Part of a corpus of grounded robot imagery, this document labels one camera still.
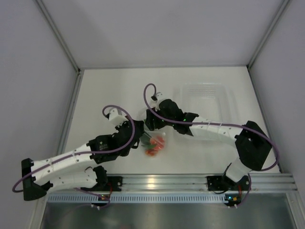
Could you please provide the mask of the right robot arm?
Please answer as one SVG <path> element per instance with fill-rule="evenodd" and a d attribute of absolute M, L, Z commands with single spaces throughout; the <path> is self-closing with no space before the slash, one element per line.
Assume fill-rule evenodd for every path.
<path fill-rule="evenodd" d="M 171 99 L 146 110 L 145 124 L 149 130 L 171 126 L 177 133 L 202 141 L 219 141 L 237 150 L 238 156 L 223 173 L 222 183 L 234 189 L 251 171 L 261 171 L 272 149 L 265 133 L 257 123 L 245 125 L 216 124 L 195 113 L 183 112 Z"/>

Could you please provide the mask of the clear zip top bag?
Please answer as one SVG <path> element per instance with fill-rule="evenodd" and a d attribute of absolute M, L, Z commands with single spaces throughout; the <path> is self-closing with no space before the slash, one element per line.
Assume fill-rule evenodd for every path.
<path fill-rule="evenodd" d="M 151 139 L 150 139 L 151 144 L 150 144 L 150 145 L 155 145 L 155 143 L 156 143 L 156 139 L 155 139 L 155 138 L 156 138 L 157 136 L 163 137 L 163 139 L 164 139 L 164 141 L 165 141 L 165 144 L 164 144 L 164 148 L 165 148 L 165 146 L 166 146 L 166 133 L 165 133 L 165 132 L 159 131 L 159 130 L 150 131 L 150 130 L 148 129 L 148 127 L 144 124 L 144 133 L 148 133 L 148 134 L 151 136 Z M 142 144 L 141 144 L 141 146 L 143 147 L 144 152 L 145 152 L 146 147 L 149 146 L 149 145 L 142 145 Z"/>

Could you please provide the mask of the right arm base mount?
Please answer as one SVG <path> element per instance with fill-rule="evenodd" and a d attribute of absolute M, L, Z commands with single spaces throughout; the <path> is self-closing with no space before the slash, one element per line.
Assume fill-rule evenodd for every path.
<path fill-rule="evenodd" d="M 209 191 L 246 191 L 249 189 L 250 180 L 243 176 L 238 182 L 234 182 L 225 175 L 207 176 Z"/>

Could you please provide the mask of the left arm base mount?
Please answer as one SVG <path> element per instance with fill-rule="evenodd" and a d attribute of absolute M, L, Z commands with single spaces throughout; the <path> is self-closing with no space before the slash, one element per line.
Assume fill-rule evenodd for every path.
<path fill-rule="evenodd" d="M 107 176 L 108 182 L 104 187 L 104 191 L 121 192 L 122 191 L 122 176 Z"/>

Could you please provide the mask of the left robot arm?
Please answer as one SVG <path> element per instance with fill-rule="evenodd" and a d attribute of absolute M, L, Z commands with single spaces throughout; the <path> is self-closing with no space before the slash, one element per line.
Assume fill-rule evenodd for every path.
<path fill-rule="evenodd" d="M 115 129 L 115 133 L 99 135 L 65 154 L 41 161 L 22 160 L 23 199 L 32 201 L 70 188 L 104 190 L 108 178 L 101 164 L 128 156 L 131 149 L 136 149 L 144 134 L 144 121 L 125 121 Z"/>

